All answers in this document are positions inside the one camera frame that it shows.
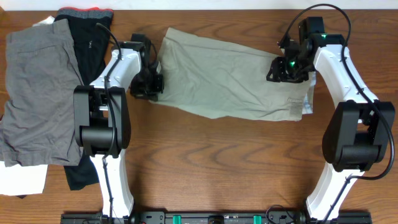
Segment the khaki green shorts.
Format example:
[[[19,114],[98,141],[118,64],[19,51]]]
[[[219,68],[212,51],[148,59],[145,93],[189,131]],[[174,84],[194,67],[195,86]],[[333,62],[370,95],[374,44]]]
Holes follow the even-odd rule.
[[[266,79],[275,54],[168,28],[158,53],[164,91],[157,103],[210,119],[299,121],[313,113],[316,76]]]

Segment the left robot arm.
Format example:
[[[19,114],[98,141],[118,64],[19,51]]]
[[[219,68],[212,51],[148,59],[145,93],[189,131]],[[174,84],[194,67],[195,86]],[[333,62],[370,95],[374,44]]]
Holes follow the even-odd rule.
[[[157,101],[164,90],[160,70],[152,43],[118,42],[99,77],[75,88],[76,141],[95,166],[103,196],[101,214],[84,218],[83,223],[131,223],[134,198],[124,158],[131,139],[126,95]]]

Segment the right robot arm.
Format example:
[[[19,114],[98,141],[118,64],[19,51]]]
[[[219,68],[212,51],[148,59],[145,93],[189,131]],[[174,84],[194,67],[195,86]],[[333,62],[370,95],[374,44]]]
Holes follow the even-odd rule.
[[[266,218],[269,223],[372,223],[370,213],[341,212],[340,206],[357,180],[381,179],[391,170],[393,159],[381,174],[364,174],[383,160],[387,148],[394,148],[395,108],[363,82],[341,34],[317,29],[299,37],[296,42],[285,34],[280,40],[284,54],[274,59],[267,80],[300,83],[310,72],[323,77],[335,104],[322,139],[326,163],[302,211],[268,210]]]

